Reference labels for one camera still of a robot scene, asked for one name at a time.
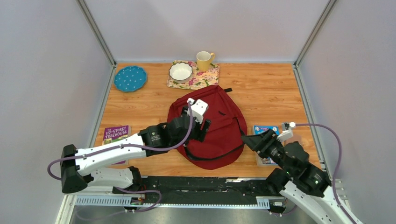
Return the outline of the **red backpack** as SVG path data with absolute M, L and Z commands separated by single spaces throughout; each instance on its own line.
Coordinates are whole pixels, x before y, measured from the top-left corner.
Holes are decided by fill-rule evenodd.
M 205 140 L 189 140 L 177 148 L 184 158 L 200 168 L 214 170 L 227 166 L 243 152 L 241 138 L 248 133 L 248 128 L 241 110 L 228 95 L 230 91 L 230 88 L 210 85 L 177 99 L 169 108 L 167 120 L 171 121 L 181 115 L 189 98 L 208 104 L 204 118 L 210 120 L 211 125 Z

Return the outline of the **blue comic book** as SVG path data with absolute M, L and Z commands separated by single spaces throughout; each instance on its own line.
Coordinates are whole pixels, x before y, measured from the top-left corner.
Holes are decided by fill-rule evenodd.
M 280 134 L 278 126 L 253 126 L 253 134 L 261 134 L 267 130 L 273 130 L 277 135 Z M 256 163 L 258 166 L 276 166 L 277 164 L 271 158 L 261 158 L 256 155 Z

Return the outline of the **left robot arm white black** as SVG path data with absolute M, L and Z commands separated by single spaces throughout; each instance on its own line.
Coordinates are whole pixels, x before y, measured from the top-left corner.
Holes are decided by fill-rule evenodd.
M 135 158 L 167 153 L 189 140 L 204 141 L 211 121 L 199 121 L 188 114 L 169 123 L 148 126 L 125 139 L 99 147 L 77 149 L 73 144 L 62 150 L 61 189 L 65 194 L 77 193 L 90 186 L 127 189 L 136 194 L 143 182 L 136 168 L 116 170 L 110 165 Z

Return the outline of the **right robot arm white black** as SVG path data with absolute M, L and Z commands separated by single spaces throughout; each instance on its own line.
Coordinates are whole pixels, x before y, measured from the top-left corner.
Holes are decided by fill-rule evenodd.
M 241 139 L 260 157 L 270 157 L 278 165 L 266 178 L 271 195 L 291 200 L 318 224 L 361 223 L 340 200 L 327 172 L 310 163 L 299 142 L 283 145 L 272 130 Z

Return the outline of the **purple treehouse book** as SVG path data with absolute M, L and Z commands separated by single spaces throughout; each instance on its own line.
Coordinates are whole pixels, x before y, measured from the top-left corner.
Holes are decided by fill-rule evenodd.
M 107 145 L 125 139 L 130 136 L 130 133 L 131 127 L 128 125 L 107 127 L 104 129 L 102 145 Z

